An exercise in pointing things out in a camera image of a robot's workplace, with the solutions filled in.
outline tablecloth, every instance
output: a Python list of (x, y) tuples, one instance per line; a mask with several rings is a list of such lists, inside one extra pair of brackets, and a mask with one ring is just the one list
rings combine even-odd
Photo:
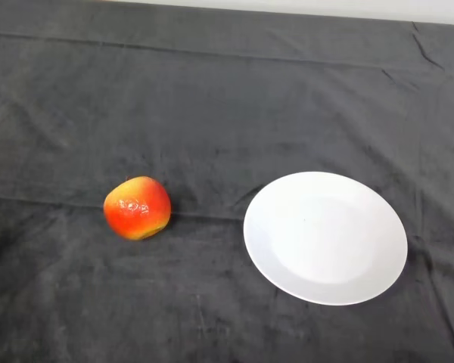
[[(253, 266), (252, 197), (292, 172), (377, 191), (409, 255), (373, 300)], [(169, 227), (122, 240), (149, 175)], [(454, 26), (0, 0), (0, 362), (454, 362)]]

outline red apple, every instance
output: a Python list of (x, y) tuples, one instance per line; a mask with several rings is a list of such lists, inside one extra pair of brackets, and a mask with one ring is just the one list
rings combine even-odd
[(164, 229), (171, 212), (165, 188), (147, 176), (125, 181), (104, 200), (107, 223), (130, 240), (141, 240)]

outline plate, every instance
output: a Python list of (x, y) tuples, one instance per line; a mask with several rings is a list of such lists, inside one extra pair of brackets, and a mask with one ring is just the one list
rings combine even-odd
[(250, 202), (247, 251), (279, 289), (324, 305), (372, 299), (400, 276), (407, 238), (399, 216), (365, 185), (327, 172), (277, 179)]

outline red and yellow apple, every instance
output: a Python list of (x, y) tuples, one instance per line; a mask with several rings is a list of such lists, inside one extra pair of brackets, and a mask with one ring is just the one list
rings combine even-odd
[(109, 226), (130, 240), (141, 240), (164, 229), (171, 212), (165, 188), (147, 176), (125, 181), (104, 200)]

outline plate rim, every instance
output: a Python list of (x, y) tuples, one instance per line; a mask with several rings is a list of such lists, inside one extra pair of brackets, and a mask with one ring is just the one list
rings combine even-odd
[[(398, 222), (400, 223), (400, 225), (402, 226), (402, 229), (403, 229), (403, 235), (404, 235), (404, 246), (405, 246), (405, 256), (403, 258), (403, 264), (402, 264), (402, 268), (400, 269), (399, 273), (396, 274), (395, 278), (393, 279), (393, 281), (387, 286), (385, 287), (383, 290), (380, 290), (379, 292), (377, 293), (374, 293), (374, 294), (371, 294), (369, 297), (364, 297), (362, 299), (354, 299), (350, 302), (327, 302), (327, 301), (321, 301), (319, 299), (307, 299), (306, 297), (303, 297), (301, 296), (299, 293), (294, 293), (292, 292), (290, 289), (288, 288), (285, 288), (285, 287), (282, 287), (282, 286), (279, 286), (279, 284), (275, 283), (269, 276), (268, 274), (266, 274), (263, 269), (259, 266), (258, 262), (256, 262), (256, 259), (253, 257), (253, 254), (252, 254), (252, 251), (249, 249), (249, 244), (247, 242), (247, 238), (246, 238), (246, 227), (247, 227), (247, 215), (249, 213), (249, 210), (251, 209), (252, 205), (253, 205), (253, 202), (254, 200), (268, 187), (270, 186), (271, 184), (275, 183), (275, 182), (278, 182), (280, 181), (281, 179), (283, 178), (288, 178), (288, 177), (292, 177), (294, 175), (299, 175), (299, 174), (323, 174), (323, 175), (333, 175), (333, 176), (336, 176), (338, 178), (344, 178), (344, 179), (347, 179), (351, 182), (355, 182), (361, 186), (363, 186), (364, 188), (368, 189), (369, 191), (371, 191), (372, 193), (376, 194), (380, 199), (382, 199), (387, 205), (388, 207), (394, 212), (395, 216), (397, 217), (397, 220)], [(297, 297), (298, 299), (301, 299), (303, 301), (307, 301), (308, 303), (315, 303), (315, 304), (320, 304), (320, 305), (325, 305), (325, 306), (350, 306), (350, 305), (355, 305), (355, 304), (360, 304), (360, 303), (364, 303), (366, 301), (369, 301), (369, 300), (372, 300), (374, 299), (375, 297), (377, 296), (380, 296), (381, 294), (385, 293), (388, 289), (390, 289), (395, 283), (396, 281), (399, 279), (400, 275), (402, 274), (403, 270), (405, 269), (405, 266), (406, 266), (406, 263), (407, 263), (407, 256), (408, 256), (408, 250), (409, 250), (409, 246), (408, 246), (408, 241), (407, 241), (407, 233), (406, 233), (406, 229), (405, 229), (405, 226), (403, 225), (402, 223), (402, 220), (400, 219), (398, 213), (396, 212), (396, 210), (385, 200), (385, 198), (383, 198), (379, 193), (377, 193), (376, 191), (374, 191), (373, 189), (371, 189), (368, 185), (365, 185), (363, 184), (362, 182), (360, 181), (357, 181), (355, 179), (352, 179), (352, 178), (349, 178), (345, 175), (340, 175), (340, 174), (336, 174), (336, 173), (333, 173), (333, 172), (319, 172), (319, 171), (307, 171), (307, 172), (294, 172), (294, 173), (291, 173), (291, 174), (287, 174), (287, 175), (283, 175), (277, 179), (274, 179), (273, 181), (271, 181), (270, 183), (266, 184), (260, 191), (258, 191), (256, 193), (256, 195), (252, 198), (252, 200), (249, 202), (249, 206), (247, 207), (246, 209), (246, 212), (244, 214), (244, 223), (243, 223), (243, 228), (242, 228), (242, 232), (243, 232), (243, 235), (244, 235), (244, 244), (246, 246), (246, 250), (247, 250), (247, 254), (249, 255), (250, 257), (250, 260), (252, 261), (252, 263), (256, 266), (256, 268), (259, 270), (259, 272), (261, 273), (261, 275), (267, 279), (267, 281), (269, 281), (271, 284), (273, 284), (274, 286), (276, 286), (278, 289), (280, 290), (283, 290), (284, 292), (294, 296), (294, 297)]]

